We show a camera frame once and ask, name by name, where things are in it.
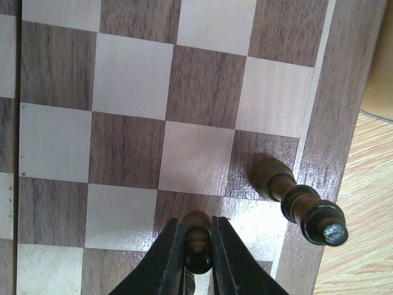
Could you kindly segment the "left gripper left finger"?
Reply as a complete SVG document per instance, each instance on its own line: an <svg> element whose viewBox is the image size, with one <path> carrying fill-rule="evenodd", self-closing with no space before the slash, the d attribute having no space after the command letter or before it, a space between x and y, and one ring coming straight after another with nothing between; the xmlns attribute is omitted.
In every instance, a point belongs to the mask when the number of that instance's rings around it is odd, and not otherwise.
<svg viewBox="0 0 393 295"><path fill-rule="evenodd" d="M137 267L111 294L184 294L185 229L171 218Z"/></svg>

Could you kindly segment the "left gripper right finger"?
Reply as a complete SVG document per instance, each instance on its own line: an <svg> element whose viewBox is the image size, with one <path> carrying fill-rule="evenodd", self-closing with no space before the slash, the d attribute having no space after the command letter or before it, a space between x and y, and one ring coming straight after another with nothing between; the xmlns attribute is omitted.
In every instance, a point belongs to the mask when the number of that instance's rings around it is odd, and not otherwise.
<svg viewBox="0 0 393 295"><path fill-rule="evenodd" d="M215 294L287 294L258 264L229 220L212 217Z"/></svg>

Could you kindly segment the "dark chess piece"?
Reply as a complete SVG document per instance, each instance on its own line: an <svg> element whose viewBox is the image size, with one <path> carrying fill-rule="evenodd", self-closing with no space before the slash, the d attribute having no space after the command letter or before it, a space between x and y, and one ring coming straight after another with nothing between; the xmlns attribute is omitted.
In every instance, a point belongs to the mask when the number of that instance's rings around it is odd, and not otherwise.
<svg viewBox="0 0 393 295"><path fill-rule="evenodd" d="M212 268L211 218L200 211L194 211L182 218L185 229L184 253L184 294L194 294L194 275L203 275Z"/></svg>
<svg viewBox="0 0 393 295"><path fill-rule="evenodd" d="M281 204L284 217L299 226L303 236L314 245L340 246L348 239L342 209L324 200L310 186L297 184L292 170L275 158L257 162L250 182L261 197Z"/></svg>

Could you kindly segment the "wooden chess board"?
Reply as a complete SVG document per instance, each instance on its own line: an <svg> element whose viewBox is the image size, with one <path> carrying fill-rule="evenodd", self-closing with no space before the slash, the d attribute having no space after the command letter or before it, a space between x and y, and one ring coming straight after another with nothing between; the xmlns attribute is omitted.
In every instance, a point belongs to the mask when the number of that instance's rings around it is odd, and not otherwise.
<svg viewBox="0 0 393 295"><path fill-rule="evenodd" d="M386 1L2 1L1 293L107 294L167 220L225 216L290 294L323 247L253 190L336 200Z"/></svg>

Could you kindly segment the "gold metal tin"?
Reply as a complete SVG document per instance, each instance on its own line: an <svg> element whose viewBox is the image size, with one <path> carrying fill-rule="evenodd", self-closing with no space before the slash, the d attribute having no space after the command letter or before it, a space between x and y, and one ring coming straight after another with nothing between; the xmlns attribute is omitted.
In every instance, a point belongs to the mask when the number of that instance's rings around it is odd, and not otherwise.
<svg viewBox="0 0 393 295"><path fill-rule="evenodd" d="M392 1L387 2L384 12L360 109L392 122Z"/></svg>

